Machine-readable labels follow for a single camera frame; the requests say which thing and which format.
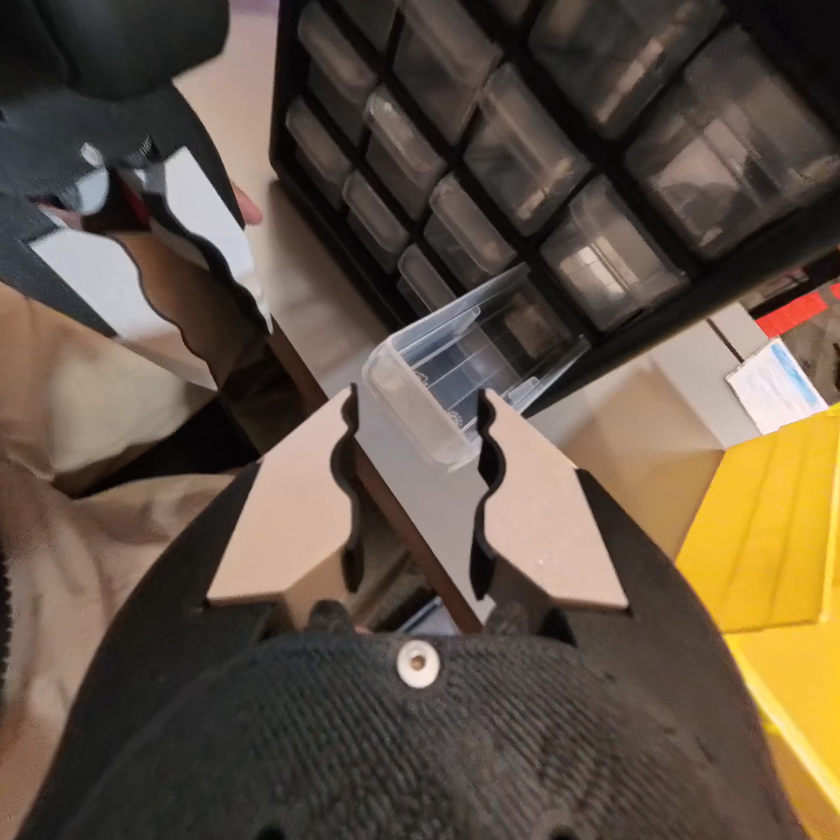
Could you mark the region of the yellow plastic bin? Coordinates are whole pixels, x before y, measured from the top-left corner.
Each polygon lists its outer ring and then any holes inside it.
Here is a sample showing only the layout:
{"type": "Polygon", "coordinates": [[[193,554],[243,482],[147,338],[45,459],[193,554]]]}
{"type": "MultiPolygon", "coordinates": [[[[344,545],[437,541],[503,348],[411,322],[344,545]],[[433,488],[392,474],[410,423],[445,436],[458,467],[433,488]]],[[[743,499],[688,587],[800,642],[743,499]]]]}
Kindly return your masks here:
{"type": "Polygon", "coordinates": [[[839,838],[839,419],[728,449],[677,567],[718,625],[810,838],[839,838]]]}

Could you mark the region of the clear plastic drawer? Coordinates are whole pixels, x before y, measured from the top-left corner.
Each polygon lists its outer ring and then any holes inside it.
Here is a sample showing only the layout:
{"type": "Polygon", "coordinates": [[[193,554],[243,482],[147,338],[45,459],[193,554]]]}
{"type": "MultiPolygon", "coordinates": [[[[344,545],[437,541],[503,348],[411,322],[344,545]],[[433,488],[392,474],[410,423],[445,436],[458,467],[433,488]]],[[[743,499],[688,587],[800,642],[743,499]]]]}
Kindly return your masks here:
{"type": "Polygon", "coordinates": [[[394,332],[362,376],[420,456],[452,472],[479,455],[482,392],[524,414],[589,348],[519,264],[394,332]]]}

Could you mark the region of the white and blue paper packet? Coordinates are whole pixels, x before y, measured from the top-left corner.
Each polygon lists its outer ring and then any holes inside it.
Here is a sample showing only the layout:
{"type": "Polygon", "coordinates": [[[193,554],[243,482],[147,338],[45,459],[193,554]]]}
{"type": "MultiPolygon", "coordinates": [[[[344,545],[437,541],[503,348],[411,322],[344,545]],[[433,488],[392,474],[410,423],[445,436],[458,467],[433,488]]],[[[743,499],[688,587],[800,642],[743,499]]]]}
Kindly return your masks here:
{"type": "Polygon", "coordinates": [[[753,353],[725,382],[762,436],[829,408],[781,338],[753,353]]]}

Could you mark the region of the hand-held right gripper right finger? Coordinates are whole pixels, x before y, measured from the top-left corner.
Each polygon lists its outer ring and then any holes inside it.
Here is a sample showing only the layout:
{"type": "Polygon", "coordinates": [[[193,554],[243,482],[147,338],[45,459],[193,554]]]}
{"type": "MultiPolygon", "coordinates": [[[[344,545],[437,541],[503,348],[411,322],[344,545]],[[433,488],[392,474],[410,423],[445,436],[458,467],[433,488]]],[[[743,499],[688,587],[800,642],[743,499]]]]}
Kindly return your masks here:
{"type": "Polygon", "coordinates": [[[629,599],[572,460],[499,394],[478,400],[479,476],[469,554],[475,598],[526,611],[625,611],[629,599]]]}

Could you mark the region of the red tape strip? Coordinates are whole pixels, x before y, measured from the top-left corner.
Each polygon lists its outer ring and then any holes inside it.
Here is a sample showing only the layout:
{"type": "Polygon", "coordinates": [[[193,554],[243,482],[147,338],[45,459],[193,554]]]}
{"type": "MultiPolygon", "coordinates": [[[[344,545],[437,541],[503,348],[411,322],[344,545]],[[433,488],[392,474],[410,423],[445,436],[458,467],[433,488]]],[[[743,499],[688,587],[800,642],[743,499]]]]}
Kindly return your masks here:
{"type": "Polygon", "coordinates": [[[768,339],[775,339],[815,321],[832,308],[837,309],[838,302],[839,282],[836,281],[801,295],[765,315],[753,317],[753,320],[768,339]]]}

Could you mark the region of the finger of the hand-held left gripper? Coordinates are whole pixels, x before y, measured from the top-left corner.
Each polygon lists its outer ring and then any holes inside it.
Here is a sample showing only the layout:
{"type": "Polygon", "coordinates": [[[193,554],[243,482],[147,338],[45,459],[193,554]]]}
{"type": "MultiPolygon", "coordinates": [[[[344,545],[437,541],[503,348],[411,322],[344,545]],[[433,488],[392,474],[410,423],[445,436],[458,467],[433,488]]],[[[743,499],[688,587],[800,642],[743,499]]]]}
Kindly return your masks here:
{"type": "Polygon", "coordinates": [[[180,257],[206,270],[235,297],[264,334],[273,319],[256,274],[244,228],[189,149],[134,168],[134,195],[150,217],[152,233],[180,257]]]}
{"type": "Polygon", "coordinates": [[[119,241],[57,228],[30,248],[105,321],[119,344],[186,382],[217,391],[207,363],[151,304],[138,263],[119,241]]]}

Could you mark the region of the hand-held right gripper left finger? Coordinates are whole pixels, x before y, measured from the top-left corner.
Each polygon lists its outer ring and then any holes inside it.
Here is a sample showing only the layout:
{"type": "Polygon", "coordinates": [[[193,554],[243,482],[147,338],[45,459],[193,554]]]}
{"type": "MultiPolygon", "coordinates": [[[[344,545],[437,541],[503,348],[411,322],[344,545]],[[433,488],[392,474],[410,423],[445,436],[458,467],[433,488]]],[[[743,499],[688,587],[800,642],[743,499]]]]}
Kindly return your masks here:
{"type": "Polygon", "coordinates": [[[364,577],[355,489],[356,385],[344,388],[258,463],[206,593],[210,606],[267,603],[285,627],[306,626],[321,602],[341,602],[364,577]]]}

